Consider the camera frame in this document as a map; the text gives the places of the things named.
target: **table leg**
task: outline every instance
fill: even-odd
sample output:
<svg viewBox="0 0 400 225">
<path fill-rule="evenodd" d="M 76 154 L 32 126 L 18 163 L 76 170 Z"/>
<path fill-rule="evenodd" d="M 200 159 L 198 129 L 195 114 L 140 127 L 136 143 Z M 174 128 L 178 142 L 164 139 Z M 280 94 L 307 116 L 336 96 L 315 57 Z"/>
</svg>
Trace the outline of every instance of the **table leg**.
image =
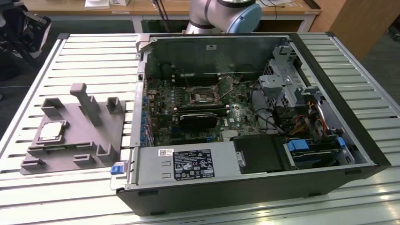
<svg viewBox="0 0 400 225">
<path fill-rule="evenodd" d="M 311 30 L 311 26 L 315 20 L 315 15 L 307 15 L 303 20 L 298 32 L 308 32 Z"/>
<path fill-rule="evenodd" d="M 134 23 L 135 33 L 143 33 L 143 26 L 142 26 L 143 16 L 142 15 L 134 15 L 131 17 L 131 20 L 132 20 L 132 23 Z"/>
</svg>

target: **floor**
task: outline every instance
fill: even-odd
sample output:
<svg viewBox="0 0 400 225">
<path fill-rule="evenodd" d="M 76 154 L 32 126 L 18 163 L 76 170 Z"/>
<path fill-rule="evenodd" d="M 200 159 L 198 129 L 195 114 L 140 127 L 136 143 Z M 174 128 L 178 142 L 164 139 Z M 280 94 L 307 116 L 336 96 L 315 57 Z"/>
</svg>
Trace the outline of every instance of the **floor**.
<svg viewBox="0 0 400 225">
<path fill-rule="evenodd" d="M 43 48 L 38 61 L 44 63 L 51 47 L 60 33 L 132 33 L 130 21 L 107 22 L 54 22 L 47 44 Z M 400 103 L 400 41 L 395 42 L 384 34 L 366 59 L 362 61 L 364 67 L 374 75 L 394 99 Z M 0 138 L 7 130 L 8 124 L 18 111 L 20 103 L 35 80 L 39 69 L 28 67 L 18 60 L 20 75 L 8 81 L 0 82 Z"/>
</svg>

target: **black plastic cover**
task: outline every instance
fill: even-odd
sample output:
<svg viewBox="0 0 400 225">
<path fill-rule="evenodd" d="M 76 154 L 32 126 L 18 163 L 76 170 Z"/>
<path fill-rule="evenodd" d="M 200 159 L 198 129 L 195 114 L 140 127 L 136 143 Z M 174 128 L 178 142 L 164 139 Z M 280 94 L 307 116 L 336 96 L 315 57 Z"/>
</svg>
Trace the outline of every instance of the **black plastic cover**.
<svg viewBox="0 0 400 225">
<path fill-rule="evenodd" d="M 242 174 L 291 170 L 284 139 L 279 135 L 244 135 L 231 140 L 246 162 L 246 166 L 240 167 Z"/>
</svg>

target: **barcode sticker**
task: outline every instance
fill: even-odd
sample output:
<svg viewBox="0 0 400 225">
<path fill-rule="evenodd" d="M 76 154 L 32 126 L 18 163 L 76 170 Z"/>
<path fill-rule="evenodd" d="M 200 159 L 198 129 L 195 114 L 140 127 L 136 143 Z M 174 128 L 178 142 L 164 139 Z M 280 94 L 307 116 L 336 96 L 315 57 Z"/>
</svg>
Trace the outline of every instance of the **barcode sticker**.
<svg viewBox="0 0 400 225">
<path fill-rule="evenodd" d="M 172 156 L 174 149 L 159 149 L 159 156 Z"/>
</svg>

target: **blue latch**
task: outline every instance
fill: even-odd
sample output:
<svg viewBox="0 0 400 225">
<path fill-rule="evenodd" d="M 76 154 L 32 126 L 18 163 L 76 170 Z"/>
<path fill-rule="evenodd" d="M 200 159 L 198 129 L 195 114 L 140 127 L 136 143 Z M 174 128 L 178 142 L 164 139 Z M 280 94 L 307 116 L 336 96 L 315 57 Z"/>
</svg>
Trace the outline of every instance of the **blue latch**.
<svg viewBox="0 0 400 225">
<path fill-rule="evenodd" d="M 338 138 L 338 142 L 339 142 L 340 147 L 346 146 L 346 142 L 342 137 Z"/>
<path fill-rule="evenodd" d="M 111 167 L 111 174 L 112 175 L 124 174 L 124 165 L 114 165 Z"/>
<path fill-rule="evenodd" d="M 310 147 L 308 147 L 307 141 L 304 139 L 299 139 L 299 140 L 290 141 L 288 149 L 290 149 L 290 151 L 308 150 Z"/>
</svg>

